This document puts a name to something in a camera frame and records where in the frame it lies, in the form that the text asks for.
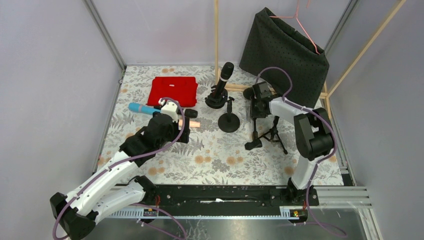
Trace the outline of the black clip microphone stand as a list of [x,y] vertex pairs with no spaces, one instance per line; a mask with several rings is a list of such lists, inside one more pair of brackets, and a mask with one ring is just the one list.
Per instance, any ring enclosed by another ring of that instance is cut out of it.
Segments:
[[252,141],[247,142],[244,147],[247,151],[251,151],[256,148],[261,148],[262,142],[259,139],[257,131],[257,119],[264,118],[265,105],[261,99],[256,98],[255,91],[253,87],[249,87],[243,91],[243,96],[245,99],[250,100],[250,110],[249,115],[252,119]]

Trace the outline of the peach pink microphone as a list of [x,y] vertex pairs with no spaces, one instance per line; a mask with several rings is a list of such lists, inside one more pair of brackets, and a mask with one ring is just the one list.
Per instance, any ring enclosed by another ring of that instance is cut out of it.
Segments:
[[201,124],[197,121],[185,120],[185,123],[183,123],[182,119],[180,119],[178,121],[178,125],[179,125],[180,128],[182,128],[182,127],[200,128],[200,126],[201,126]]

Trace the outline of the black handheld microphone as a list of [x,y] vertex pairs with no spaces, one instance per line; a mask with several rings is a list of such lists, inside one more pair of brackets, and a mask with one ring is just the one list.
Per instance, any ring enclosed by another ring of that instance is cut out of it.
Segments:
[[212,97],[217,99],[220,97],[225,89],[225,86],[234,72],[234,64],[232,62],[226,62],[220,72],[218,83],[216,84]]

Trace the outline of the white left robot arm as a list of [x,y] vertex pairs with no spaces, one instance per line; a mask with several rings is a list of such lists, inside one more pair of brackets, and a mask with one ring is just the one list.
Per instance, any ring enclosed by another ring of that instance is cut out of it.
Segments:
[[152,199],[155,185],[138,175],[123,189],[110,192],[119,181],[138,170],[174,143],[188,143],[190,120],[173,119],[168,114],[155,113],[148,124],[128,137],[114,156],[84,183],[66,194],[57,192],[50,198],[55,222],[52,237],[58,227],[66,233],[63,239],[82,240],[105,218],[122,208]]

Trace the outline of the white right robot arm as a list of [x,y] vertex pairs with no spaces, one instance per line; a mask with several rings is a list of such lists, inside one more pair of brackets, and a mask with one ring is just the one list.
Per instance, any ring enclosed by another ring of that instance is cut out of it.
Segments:
[[[310,109],[274,94],[268,84],[260,82],[243,91],[250,101],[250,117],[253,121],[252,141],[245,144],[246,150],[262,147],[262,139],[279,143],[284,154],[288,151],[279,135],[278,123],[284,119],[294,126],[294,136],[300,159],[297,169],[287,182],[286,199],[295,202],[306,200],[312,191],[312,179],[316,166],[336,150],[333,129],[324,108]],[[262,135],[257,131],[257,119],[273,116],[272,127]]]

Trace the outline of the black round base stand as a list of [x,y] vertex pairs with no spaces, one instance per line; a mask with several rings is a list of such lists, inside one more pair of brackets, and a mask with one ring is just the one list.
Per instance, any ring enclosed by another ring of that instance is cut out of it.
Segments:
[[240,119],[233,113],[233,97],[228,97],[226,113],[222,114],[218,119],[218,127],[225,133],[234,133],[240,128]]

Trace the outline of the blue microphone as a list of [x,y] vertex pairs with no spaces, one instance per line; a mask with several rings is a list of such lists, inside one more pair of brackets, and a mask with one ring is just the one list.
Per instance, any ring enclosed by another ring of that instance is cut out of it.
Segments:
[[154,107],[149,107],[149,106],[142,105],[142,104],[135,103],[135,102],[129,103],[128,109],[131,112],[134,112],[134,113],[142,113],[142,114],[151,115],[151,116],[155,113],[161,112],[160,109],[156,109]]

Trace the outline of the red folded cloth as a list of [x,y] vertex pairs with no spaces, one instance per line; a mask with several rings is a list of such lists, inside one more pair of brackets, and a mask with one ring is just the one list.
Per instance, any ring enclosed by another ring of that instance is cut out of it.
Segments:
[[157,76],[152,80],[148,106],[157,106],[164,97],[178,101],[183,108],[197,104],[198,84],[194,76]]

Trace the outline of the dark grey dotted cloth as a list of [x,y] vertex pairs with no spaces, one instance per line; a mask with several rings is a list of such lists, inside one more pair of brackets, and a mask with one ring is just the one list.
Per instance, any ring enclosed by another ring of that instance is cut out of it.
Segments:
[[278,94],[315,107],[330,64],[325,51],[265,7],[255,14],[239,67],[260,76]]

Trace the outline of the black tripod shock mount stand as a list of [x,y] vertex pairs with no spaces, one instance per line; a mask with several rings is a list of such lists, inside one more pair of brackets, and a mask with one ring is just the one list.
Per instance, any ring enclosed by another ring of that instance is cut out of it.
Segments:
[[263,133],[258,138],[259,139],[264,138],[265,140],[267,140],[270,143],[279,143],[280,146],[281,146],[281,148],[282,148],[282,150],[283,150],[283,153],[285,155],[287,155],[288,154],[288,151],[287,151],[286,147],[283,144],[283,141],[282,141],[282,139],[281,139],[281,137],[279,135],[279,131],[278,131],[278,128],[277,128],[278,123],[279,123],[279,120],[280,120],[280,117],[279,116],[274,116],[272,128],[270,130],[268,130],[267,132]]

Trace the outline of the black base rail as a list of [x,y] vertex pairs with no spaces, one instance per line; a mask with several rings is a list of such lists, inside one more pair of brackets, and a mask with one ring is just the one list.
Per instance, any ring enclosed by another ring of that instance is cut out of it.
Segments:
[[141,216],[159,219],[307,220],[307,207],[320,204],[316,189],[272,185],[153,184],[145,176],[131,179],[145,190]]

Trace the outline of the wooden rack frame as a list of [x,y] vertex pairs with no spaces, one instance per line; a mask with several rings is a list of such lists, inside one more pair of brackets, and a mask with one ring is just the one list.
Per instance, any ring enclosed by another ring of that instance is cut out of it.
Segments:
[[[348,76],[350,71],[355,67],[358,61],[362,58],[362,56],[366,53],[366,51],[370,48],[370,46],[374,43],[374,41],[378,38],[381,32],[386,28],[389,22],[393,19],[393,17],[397,14],[397,12],[401,9],[401,7],[406,3],[405,0],[397,0],[387,15],[384,17],[380,25],[375,29],[374,33],[370,36],[369,40],[365,43],[365,45],[361,48],[361,50],[357,53],[355,58],[352,59],[352,62],[348,65],[348,67],[343,71],[343,74],[337,80],[337,82],[331,86],[330,89],[327,89],[327,85],[324,84],[322,92],[320,93],[319,98],[324,100],[325,108],[328,112],[330,118],[332,118],[332,111],[330,107],[330,97],[339,87],[339,85],[343,82],[343,80]],[[219,73],[221,72],[219,68],[219,1],[215,0],[213,2],[214,8],[214,73],[215,73],[215,83],[219,80]]]

